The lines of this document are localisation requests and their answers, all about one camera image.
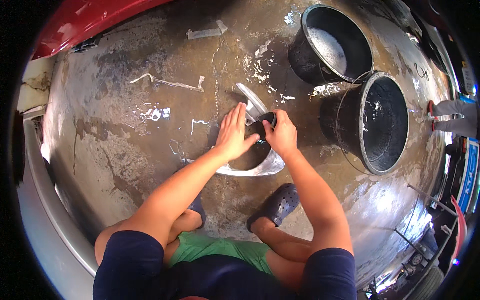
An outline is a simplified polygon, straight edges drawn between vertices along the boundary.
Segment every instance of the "person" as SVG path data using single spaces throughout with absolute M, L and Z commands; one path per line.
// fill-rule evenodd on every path
M 282 110 L 275 111 L 274 130 L 264 121 L 266 139 L 295 185 L 282 185 L 247 220 L 263 243 L 192 233 L 206 220 L 204 185 L 260 138 L 244 139 L 245 111 L 243 103 L 232 109 L 215 147 L 162 183 L 132 217 L 98 236 L 94 299 L 356 299 L 342 205 L 297 149 L 296 127 Z M 312 241 L 278 229 L 299 202 Z
M 479 139 L 478 132 L 478 114 L 479 106 L 476 103 L 468 103 L 462 100 L 441 101 L 435 105 L 432 100 L 428 102 L 428 114 L 430 117 L 435 117 L 432 122 L 432 130 L 440 130 L 445 132 L 452 132 L 460 136 L 471 137 Z M 460 114 L 462 119 L 454 119 L 448 121 L 438 121 L 439 116 L 450 116 Z

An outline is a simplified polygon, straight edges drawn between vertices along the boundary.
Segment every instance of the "gray pants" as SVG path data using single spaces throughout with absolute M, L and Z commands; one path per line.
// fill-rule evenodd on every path
M 442 101 L 438 105 L 433 105 L 432 114 L 434 117 L 456 114 L 465 116 L 463 119 L 438 122 L 435 124 L 435 130 L 477 138 L 477 106 L 476 103 L 467 103 L 461 100 Z

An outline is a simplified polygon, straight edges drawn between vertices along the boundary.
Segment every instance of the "concrete floor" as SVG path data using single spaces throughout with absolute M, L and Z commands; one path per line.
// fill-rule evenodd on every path
M 321 133 L 322 99 L 347 84 L 324 86 L 323 95 L 310 97 L 314 87 L 289 67 L 287 48 L 300 27 L 300 12 L 317 3 L 340 9 L 360 26 L 375 70 L 394 76 L 405 93 L 408 144 L 388 175 L 358 172 Z M 222 36 L 187 40 L 189 29 L 216 28 L 216 20 L 228 27 Z M 256 58 L 267 41 L 268 50 Z M 428 71 L 428 81 L 418 76 L 415 63 Z M 147 78 L 129 83 L 147 72 L 192 86 L 204 76 L 204 93 Z M 426 106 L 429 99 L 448 99 L 447 81 L 381 0 L 176 0 L 106 33 L 98 48 L 58 56 L 42 152 L 67 210 L 94 241 L 106 226 L 131 216 L 185 158 L 196 159 L 214 145 L 219 121 L 237 103 L 235 83 L 244 83 L 267 108 L 288 112 L 298 127 L 299 149 L 337 194 L 350 223 L 362 288 L 407 255 L 407 243 L 393 229 L 405 232 L 410 223 L 406 236 L 417 239 L 429 221 L 422 205 L 414 209 L 417 194 L 407 184 L 426 192 L 433 187 L 444 134 L 432 133 Z M 156 108 L 163 109 L 160 118 L 147 114 Z M 266 143 L 255 145 L 233 165 L 251 168 L 268 151 Z M 348 159 L 363 169 L 355 156 Z M 263 178 L 215 175 L 203 191 L 208 218 L 202 231 L 258 240 L 245 221 L 285 182 L 292 182 L 286 168 Z M 313 234 L 301 207 L 281 229 L 305 239 Z

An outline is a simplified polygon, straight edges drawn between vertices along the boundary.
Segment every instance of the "navy shirt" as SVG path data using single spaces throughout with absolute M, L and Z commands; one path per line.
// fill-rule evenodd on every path
M 145 233 L 114 233 L 96 273 L 94 299 L 356 299 L 355 261 L 343 249 L 314 253 L 298 294 L 235 257 L 209 255 L 166 269 L 163 255 L 160 243 Z

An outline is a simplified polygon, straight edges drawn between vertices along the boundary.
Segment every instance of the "right hand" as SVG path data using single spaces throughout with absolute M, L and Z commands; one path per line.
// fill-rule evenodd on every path
M 297 128 L 288 118 L 287 112 L 281 109 L 276 109 L 273 112 L 276 113 L 276 127 L 273 130 L 272 125 L 264 120 L 265 137 L 272 149 L 280 157 L 285 158 L 297 149 Z

